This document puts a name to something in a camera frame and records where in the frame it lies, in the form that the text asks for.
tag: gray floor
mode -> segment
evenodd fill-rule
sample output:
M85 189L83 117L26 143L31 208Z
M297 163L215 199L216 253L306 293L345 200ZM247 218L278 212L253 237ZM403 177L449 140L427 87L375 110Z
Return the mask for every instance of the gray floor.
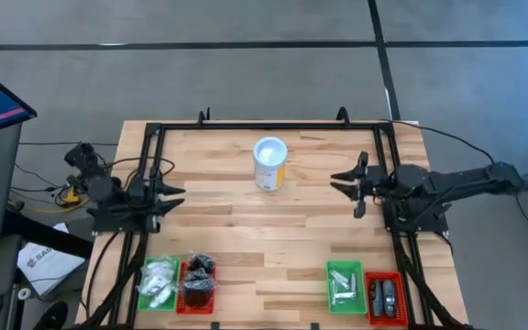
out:
M386 40L528 39L528 1L379 0ZM366 1L0 0L0 43L373 39ZM403 119L457 134L528 172L528 48L389 49ZM0 81L39 112L24 141L116 142L127 119L389 116L375 49L0 51ZM432 167L483 166L425 133ZM67 148L21 147L17 163L55 182ZM115 148L100 148L111 159ZM40 187L21 172L14 185ZM528 213L528 193L522 197ZM33 217L69 221L82 214ZM448 216L473 325L528 329L528 223L514 198L479 196ZM79 279L75 280L78 288ZM78 292L62 294L75 309ZM45 303L30 302L29 329Z

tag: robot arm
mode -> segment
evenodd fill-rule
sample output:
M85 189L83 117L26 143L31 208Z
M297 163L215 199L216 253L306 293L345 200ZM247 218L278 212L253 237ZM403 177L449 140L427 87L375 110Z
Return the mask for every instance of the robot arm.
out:
M444 232L447 224L442 218L449 209L446 203L481 193L515 194L525 187L517 170L503 162L445 174L416 165L401 165L385 176L379 166L368 166L367 152L360 153L353 170L331 177L351 182L331 182L331 185L357 203L354 217L364 215L365 196L379 198L383 203L393 204L398 218L395 225L407 231Z

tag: yellow label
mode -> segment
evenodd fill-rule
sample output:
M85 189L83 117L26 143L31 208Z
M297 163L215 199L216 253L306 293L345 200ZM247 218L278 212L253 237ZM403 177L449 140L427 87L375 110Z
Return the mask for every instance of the yellow label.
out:
M277 169L276 171L276 187L282 186L282 183L284 182L284 168L286 167L286 163L282 164L282 166Z

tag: butcher block tabletop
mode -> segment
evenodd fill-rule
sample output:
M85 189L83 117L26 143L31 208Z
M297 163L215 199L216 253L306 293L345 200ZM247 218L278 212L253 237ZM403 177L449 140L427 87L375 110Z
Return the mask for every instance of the butcher block tabletop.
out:
M146 124L124 123L116 160L139 157ZM401 162L428 168L421 132L401 124L395 124L395 131ZM254 183L252 149L266 136L281 138L289 150L285 183L276 192L263 192ZM391 164L388 143L384 145ZM328 260L359 260L365 271L397 269L380 208L367 198L366 215L355 219L354 204L329 185L329 176L351 170L362 150L369 154L368 165L378 164L370 130L167 131L163 157L176 168L165 182L185 189L186 201L161 219L159 233L149 235L147 257L186 259L193 251L213 256L218 284L214 313L138 311L135 328L205 329L212 322L219 322L222 329L310 328L311 323L322 329L371 328L365 314L329 313L325 283ZM125 180L137 166L137 161L121 162L113 175ZM160 169L169 166L162 162ZM85 288L110 236L95 239ZM115 283L123 236L115 239L101 261L92 312ZM447 310L466 323L449 246L428 233L419 234L418 241L427 283ZM416 321L421 323L414 285L411 292ZM119 323L126 320L129 293L126 287ZM85 318L80 307L77 323Z

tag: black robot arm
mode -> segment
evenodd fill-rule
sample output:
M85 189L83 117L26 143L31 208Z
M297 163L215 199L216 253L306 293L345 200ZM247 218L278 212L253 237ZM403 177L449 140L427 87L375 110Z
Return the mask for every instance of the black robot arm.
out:
M100 163L93 146L80 143L69 151L64 160L79 169L77 176L69 176L68 183L87 193L97 203L87 209L93 216L94 232L131 231L157 233L160 231L159 216L164 216L184 199L162 201L158 195L185 193L184 189L171 187L156 175L150 179L134 175L127 187L117 177L109 174L111 164ZM156 191L151 192L148 181L156 181Z
M496 162L473 170L451 173L429 171L416 165L401 165L390 175L383 175L379 166L368 166L368 153L361 152L353 170L337 173L331 182L338 191L357 203L354 217L364 215L365 196L393 204L397 221L394 226L407 231L447 230L443 220L449 209L446 203L481 193L515 194L525 182L510 164Z

